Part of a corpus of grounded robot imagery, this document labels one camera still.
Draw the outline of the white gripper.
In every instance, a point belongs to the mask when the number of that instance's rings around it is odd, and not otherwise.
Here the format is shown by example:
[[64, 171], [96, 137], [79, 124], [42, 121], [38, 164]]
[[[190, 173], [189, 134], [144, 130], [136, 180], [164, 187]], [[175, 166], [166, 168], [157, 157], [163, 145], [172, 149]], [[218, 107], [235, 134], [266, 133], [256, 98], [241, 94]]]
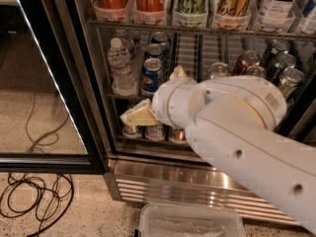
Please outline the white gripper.
[[187, 77], [182, 65], [177, 65], [155, 92], [151, 101], [142, 100], [119, 118], [129, 126], [155, 125], [158, 119], [173, 128], [186, 128], [195, 114], [205, 106], [203, 89]]

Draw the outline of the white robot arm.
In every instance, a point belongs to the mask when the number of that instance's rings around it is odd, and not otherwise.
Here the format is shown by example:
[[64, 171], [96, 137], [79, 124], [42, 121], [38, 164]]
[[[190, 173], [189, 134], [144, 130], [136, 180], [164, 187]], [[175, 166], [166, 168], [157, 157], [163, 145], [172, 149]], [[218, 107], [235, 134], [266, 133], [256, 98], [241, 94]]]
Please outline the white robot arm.
[[199, 83], [182, 72], [176, 67], [122, 122], [182, 129], [201, 159], [315, 234], [316, 148], [275, 133], [286, 113], [282, 92], [261, 77]]

